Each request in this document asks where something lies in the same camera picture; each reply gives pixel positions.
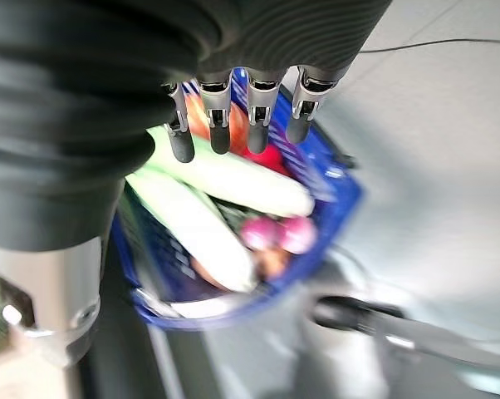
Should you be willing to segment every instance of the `robotic arm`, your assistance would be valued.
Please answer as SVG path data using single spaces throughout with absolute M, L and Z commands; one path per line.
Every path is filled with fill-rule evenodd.
M 54 362 L 84 355 L 124 176 L 166 123 L 194 156 L 181 81 L 197 77 L 213 149 L 229 147 L 230 73 L 248 71 L 260 152 L 286 69 L 290 141 L 304 140 L 390 0 L 2 0 L 0 278 L 4 317 Z

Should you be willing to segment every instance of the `blue basket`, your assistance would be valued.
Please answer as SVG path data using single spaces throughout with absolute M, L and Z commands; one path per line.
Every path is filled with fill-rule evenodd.
M 246 110 L 247 78 L 243 69 L 233 73 L 232 100 Z M 195 91 L 193 84 L 187 91 Z M 253 294 L 237 294 L 237 307 L 207 318 L 182 317 L 175 304 L 217 301 L 228 298 L 225 292 L 202 280 L 189 265 L 189 254 L 172 234 L 146 210 L 130 187 L 125 189 L 111 233 L 117 246 L 125 276 L 130 282 L 132 298 L 139 315 L 147 322 L 164 329 L 197 330 L 236 322 L 241 317 L 270 305 L 275 298 L 296 281 L 310 276 L 320 266 L 327 247 L 332 243 L 361 195 L 360 186 L 337 161 L 336 147 L 316 127 L 300 145 L 285 139 L 284 131 L 291 114 L 291 102 L 282 93 L 278 96 L 270 125 L 270 140 L 283 155 L 286 168 L 303 183 L 315 199 L 312 218 L 318 227 L 318 240 L 312 249 L 293 256 L 287 271 L 279 278 L 264 283 Z M 150 287 L 141 283 L 138 256 L 147 263 L 154 277 Z M 148 294 L 156 287 L 153 300 Z M 233 303 L 235 294 L 230 294 Z

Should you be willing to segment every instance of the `orange vegetable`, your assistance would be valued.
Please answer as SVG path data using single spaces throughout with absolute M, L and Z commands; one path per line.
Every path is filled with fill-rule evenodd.
M 291 257 L 291 254 L 279 247 L 255 251 L 254 253 L 257 258 L 257 270 L 266 280 L 282 276 L 287 270 Z
M 191 134 L 209 140 L 208 118 L 203 111 L 202 99 L 198 94 L 185 97 L 187 117 Z M 230 107 L 230 151 L 241 155 L 247 148 L 248 116 L 232 102 Z

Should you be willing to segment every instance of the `red onion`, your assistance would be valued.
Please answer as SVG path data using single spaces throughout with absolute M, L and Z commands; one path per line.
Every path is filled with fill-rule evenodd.
M 277 241 L 277 223 L 266 217 L 248 219 L 241 228 L 241 238 L 251 249 L 271 248 Z
M 313 246 L 316 236 L 316 227 L 311 219 L 303 216 L 284 219 L 279 245 L 291 254 L 304 254 Z

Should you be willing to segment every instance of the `zucchini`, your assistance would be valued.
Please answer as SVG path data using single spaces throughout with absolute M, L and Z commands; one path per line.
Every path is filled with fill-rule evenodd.
M 147 162 L 177 180 L 202 190 L 215 198 L 240 204 L 264 214 L 282 217 L 308 216 L 314 201 L 299 182 L 250 160 L 227 153 L 218 155 L 209 141 L 193 137 L 195 157 L 192 162 L 178 162 L 171 150 L 169 135 L 161 126 L 149 130 L 156 150 Z
M 248 250 L 192 189 L 172 177 L 143 168 L 126 177 L 144 207 L 194 256 L 209 275 L 232 291 L 257 285 Z

